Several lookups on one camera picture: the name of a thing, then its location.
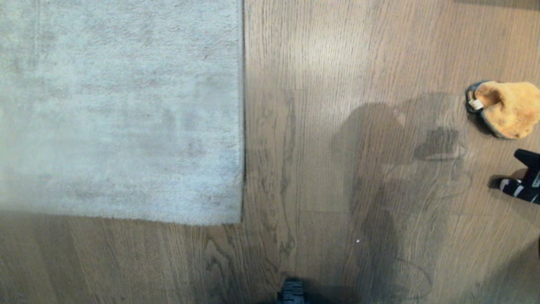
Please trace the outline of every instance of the wood grain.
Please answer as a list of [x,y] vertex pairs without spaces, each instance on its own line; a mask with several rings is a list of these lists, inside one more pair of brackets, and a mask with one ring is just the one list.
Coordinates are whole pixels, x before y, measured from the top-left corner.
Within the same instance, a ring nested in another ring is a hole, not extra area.
[[489,189],[538,151],[463,109],[540,83],[536,0],[245,2],[242,224],[0,215],[1,303],[539,303],[540,208]]

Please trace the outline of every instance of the tag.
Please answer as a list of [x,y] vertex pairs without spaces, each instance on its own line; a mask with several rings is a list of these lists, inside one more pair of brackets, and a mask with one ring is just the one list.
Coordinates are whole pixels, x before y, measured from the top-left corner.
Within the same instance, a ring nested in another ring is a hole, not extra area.
[[470,100],[469,105],[475,110],[480,110],[484,107],[482,102],[478,99]]

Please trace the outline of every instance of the black and white object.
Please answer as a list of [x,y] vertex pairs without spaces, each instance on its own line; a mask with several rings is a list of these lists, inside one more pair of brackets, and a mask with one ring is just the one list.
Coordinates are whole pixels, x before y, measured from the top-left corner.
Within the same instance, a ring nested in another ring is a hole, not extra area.
[[527,173],[522,179],[501,179],[499,189],[518,199],[540,204],[540,154],[517,149],[514,157],[527,166]]

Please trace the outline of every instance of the wheel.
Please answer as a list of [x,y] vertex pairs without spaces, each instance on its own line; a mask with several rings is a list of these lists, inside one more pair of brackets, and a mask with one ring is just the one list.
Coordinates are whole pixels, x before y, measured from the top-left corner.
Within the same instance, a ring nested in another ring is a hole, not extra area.
[[300,280],[288,279],[278,293],[278,304],[309,304]]

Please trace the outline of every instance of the gray rug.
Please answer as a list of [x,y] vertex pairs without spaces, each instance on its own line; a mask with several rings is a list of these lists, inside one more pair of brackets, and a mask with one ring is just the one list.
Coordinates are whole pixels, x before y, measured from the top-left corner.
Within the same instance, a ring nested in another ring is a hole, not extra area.
[[240,221],[241,0],[0,0],[0,209]]

